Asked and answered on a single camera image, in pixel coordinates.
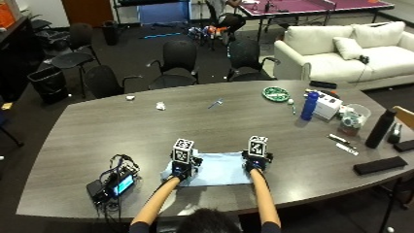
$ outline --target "hand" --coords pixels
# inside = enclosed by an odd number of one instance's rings
[[[191,176],[191,165],[182,166],[181,164],[171,163],[170,176],[179,179],[179,182]]]
[[[246,172],[249,173],[251,169],[258,169],[259,171],[263,171],[266,169],[266,163],[263,158],[247,158],[243,168]]]

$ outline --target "black remote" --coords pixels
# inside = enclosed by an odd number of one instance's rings
[[[338,87],[335,83],[327,83],[327,82],[320,82],[320,81],[310,81],[308,85],[315,86],[315,87],[328,88],[328,89],[336,89]]]

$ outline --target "white box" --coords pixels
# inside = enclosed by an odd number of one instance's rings
[[[315,104],[314,114],[331,119],[339,110],[342,100],[318,91],[319,98]]]

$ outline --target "sofa cushion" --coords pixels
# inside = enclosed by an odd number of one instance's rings
[[[308,77],[314,81],[354,83],[371,75],[371,69],[368,67],[364,69],[360,61],[343,60],[334,52],[308,55],[305,60],[310,63]]]
[[[362,47],[355,40],[346,37],[334,37],[334,44],[344,60],[356,59],[362,55]]]
[[[391,22],[384,25],[371,27],[367,25],[352,25],[350,38],[363,48],[395,46],[402,36],[404,23]]]
[[[363,50],[372,69],[370,80],[414,74],[414,52],[400,47],[378,47]]]
[[[334,37],[348,37],[351,30],[351,26],[290,26],[283,42],[301,55],[334,52]]]

